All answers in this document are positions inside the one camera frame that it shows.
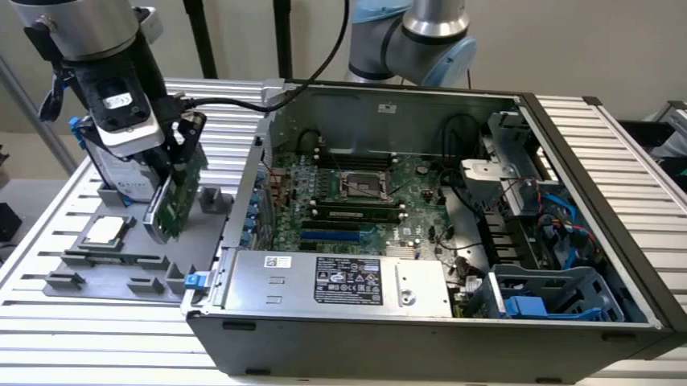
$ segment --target black pole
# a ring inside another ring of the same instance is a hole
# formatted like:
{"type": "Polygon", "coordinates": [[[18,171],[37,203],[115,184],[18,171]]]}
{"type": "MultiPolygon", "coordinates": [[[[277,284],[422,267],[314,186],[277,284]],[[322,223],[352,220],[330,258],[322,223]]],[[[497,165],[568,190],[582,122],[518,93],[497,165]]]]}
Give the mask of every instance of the black pole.
{"type": "Polygon", "coordinates": [[[274,34],[277,37],[278,77],[293,78],[290,61],[290,0],[272,0],[274,11],[274,34]]]}
{"type": "Polygon", "coordinates": [[[199,67],[202,68],[202,77],[205,79],[215,79],[217,67],[214,67],[214,55],[211,54],[210,34],[206,31],[202,0],[183,0],[183,8],[189,16],[194,49],[197,50],[199,67]]]}

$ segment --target white wall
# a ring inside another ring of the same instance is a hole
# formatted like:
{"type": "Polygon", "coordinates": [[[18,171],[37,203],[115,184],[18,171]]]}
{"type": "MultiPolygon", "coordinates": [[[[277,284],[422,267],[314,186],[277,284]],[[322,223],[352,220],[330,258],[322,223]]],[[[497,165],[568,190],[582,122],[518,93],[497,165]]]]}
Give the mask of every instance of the white wall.
{"type": "MultiPolygon", "coordinates": [[[[203,0],[219,76],[277,76],[272,0],[203,0]]],[[[181,0],[135,0],[159,10],[165,33],[151,50],[165,76],[199,77],[181,0]]],[[[473,86],[552,95],[593,95],[617,117],[640,118],[666,99],[687,99],[687,1],[468,0],[478,42],[473,86]]],[[[336,39],[342,2],[293,0],[293,74],[306,77],[336,39]]],[[[6,0],[0,0],[0,52],[41,101],[49,66],[25,39],[6,0]]],[[[321,78],[341,80],[344,41],[321,78]]],[[[1,131],[29,131],[0,89],[1,131]]],[[[63,117],[79,114],[67,93],[63,117]]],[[[66,132],[65,119],[55,124],[66,132]]]]}

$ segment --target warning label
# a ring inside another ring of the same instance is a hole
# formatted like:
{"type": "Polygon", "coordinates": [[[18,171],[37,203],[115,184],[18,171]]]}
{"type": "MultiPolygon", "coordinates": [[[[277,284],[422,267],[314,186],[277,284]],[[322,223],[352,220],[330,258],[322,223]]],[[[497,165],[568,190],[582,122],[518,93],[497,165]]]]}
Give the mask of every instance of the warning label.
{"type": "Polygon", "coordinates": [[[317,257],[314,300],[328,304],[382,306],[378,260],[317,257]]]}

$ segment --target slotted aluminum surface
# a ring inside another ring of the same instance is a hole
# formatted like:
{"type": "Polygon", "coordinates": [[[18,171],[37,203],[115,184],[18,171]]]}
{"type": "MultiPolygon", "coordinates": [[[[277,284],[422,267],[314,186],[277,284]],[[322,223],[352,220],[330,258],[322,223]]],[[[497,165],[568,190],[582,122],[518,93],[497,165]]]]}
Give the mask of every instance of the slotted aluminum surface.
{"type": "MultiPolygon", "coordinates": [[[[258,102],[260,83],[217,80],[167,80],[170,92],[186,92],[193,97],[225,96],[258,102]]],[[[560,109],[574,103],[572,113],[580,119],[593,121],[589,109],[580,99],[541,98],[545,107],[558,101],[560,109]]],[[[227,106],[206,106],[203,111],[209,121],[201,141],[210,169],[202,174],[203,183],[221,186],[234,192],[244,156],[248,152],[250,133],[256,128],[260,114],[227,106]]],[[[577,133],[577,125],[564,126],[565,131],[577,133]]],[[[589,133],[612,140],[608,128],[590,126],[589,133]]],[[[608,165],[636,168],[629,159],[617,159],[608,165]]],[[[596,162],[594,158],[582,158],[596,162]]],[[[608,169],[598,167],[598,178],[626,179],[628,175],[606,175],[608,169]]],[[[227,378],[214,369],[211,360],[187,328],[178,308],[154,302],[123,302],[79,298],[49,298],[42,295],[43,275],[57,268],[58,253],[70,246],[75,232],[85,226],[86,216],[95,209],[99,200],[95,189],[99,178],[90,164],[85,162],[75,171],[30,230],[21,245],[0,268],[2,287],[0,288],[0,384],[158,384],[158,385],[226,385],[226,384],[302,384],[290,379],[227,378]]],[[[652,195],[668,197],[660,187],[641,185],[629,193],[613,189],[616,185],[601,185],[602,191],[618,201],[618,207],[632,207],[624,201],[656,201],[652,195]]],[[[650,226],[662,222],[646,223],[637,212],[622,214],[628,227],[634,227],[637,235],[654,230],[650,226]]],[[[684,227],[674,215],[674,225],[684,227]]],[[[646,250],[661,274],[677,275],[676,284],[682,283],[681,271],[673,260],[678,259],[681,246],[672,248],[670,242],[682,245],[678,237],[664,245],[646,250]]],[[[658,360],[622,361],[577,384],[582,386],[637,386],[684,385],[687,379],[687,348],[665,354],[658,360]]],[[[398,384],[398,382],[372,382],[366,380],[312,380],[309,384],[398,384]]]]}

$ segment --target power supply label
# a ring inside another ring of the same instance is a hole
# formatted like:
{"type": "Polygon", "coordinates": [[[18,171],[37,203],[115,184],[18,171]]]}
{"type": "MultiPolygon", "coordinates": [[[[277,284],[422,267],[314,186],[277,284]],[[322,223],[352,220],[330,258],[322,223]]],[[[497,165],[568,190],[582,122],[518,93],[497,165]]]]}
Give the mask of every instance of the power supply label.
{"type": "Polygon", "coordinates": [[[326,304],[382,306],[378,259],[317,257],[314,300],[326,304]]]}

